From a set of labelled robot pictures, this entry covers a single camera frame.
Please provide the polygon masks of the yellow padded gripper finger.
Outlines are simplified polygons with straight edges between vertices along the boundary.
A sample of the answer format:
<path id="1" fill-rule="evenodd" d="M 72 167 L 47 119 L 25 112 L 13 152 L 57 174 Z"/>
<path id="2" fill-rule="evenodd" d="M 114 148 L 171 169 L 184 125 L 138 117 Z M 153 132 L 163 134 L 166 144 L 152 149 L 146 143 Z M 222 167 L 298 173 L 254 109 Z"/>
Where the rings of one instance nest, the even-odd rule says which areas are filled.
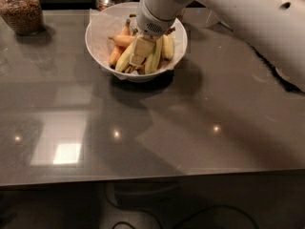
<path id="1" fill-rule="evenodd" d="M 130 63 L 133 66 L 140 66 L 144 60 L 150 55 L 155 46 L 155 41 L 144 34 L 136 36 L 132 43 L 132 52 Z"/>

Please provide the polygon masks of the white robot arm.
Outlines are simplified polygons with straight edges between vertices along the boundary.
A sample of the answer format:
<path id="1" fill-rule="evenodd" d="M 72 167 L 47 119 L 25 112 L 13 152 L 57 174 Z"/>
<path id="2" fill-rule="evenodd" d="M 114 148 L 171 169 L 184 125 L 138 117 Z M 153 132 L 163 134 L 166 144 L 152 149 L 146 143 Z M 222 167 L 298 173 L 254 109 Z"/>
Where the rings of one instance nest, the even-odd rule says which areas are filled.
<path id="1" fill-rule="evenodd" d="M 196 1 L 213 11 L 236 35 L 253 46 L 289 82 L 305 86 L 305 0 L 140 0 L 130 63 L 139 66 L 177 14 Z"/>

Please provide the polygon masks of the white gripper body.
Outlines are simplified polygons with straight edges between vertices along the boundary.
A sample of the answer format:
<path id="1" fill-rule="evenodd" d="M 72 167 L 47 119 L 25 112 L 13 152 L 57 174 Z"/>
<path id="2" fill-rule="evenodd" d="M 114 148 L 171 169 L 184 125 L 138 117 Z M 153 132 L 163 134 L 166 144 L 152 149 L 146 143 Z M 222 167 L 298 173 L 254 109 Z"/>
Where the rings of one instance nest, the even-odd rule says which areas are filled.
<path id="1" fill-rule="evenodd" d="M 161 20 L 155 17 L 148 9 L 144 0 L 141 0 L 136 10 L 136 23 L 145 36 L 159 38 L 173 25 L 173 20 Z"/>

